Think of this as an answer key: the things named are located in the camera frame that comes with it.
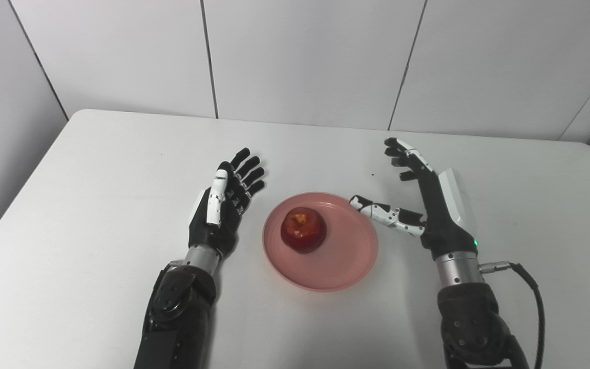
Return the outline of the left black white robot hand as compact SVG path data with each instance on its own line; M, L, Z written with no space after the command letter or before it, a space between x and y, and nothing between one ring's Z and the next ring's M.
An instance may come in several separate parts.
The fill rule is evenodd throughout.
M207 246L228 257L237 244L238 229L252 198L265 188L265 170L248 148L223 161L213 184L204 190L188 231L188 247Z

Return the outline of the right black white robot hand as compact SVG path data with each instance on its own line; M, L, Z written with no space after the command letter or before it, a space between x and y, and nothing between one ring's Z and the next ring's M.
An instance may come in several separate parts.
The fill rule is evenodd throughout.
M349 204L371 220L399 233L419 237L433 260L447 254L468 252L478 255L477 240L464 225L457 224L450 212L449 195L441 185L441 175L417 149L395 137L384 141L385 154L394 167L405 167L401 181L417 180L425 213L378 203L360 195L351 197Z

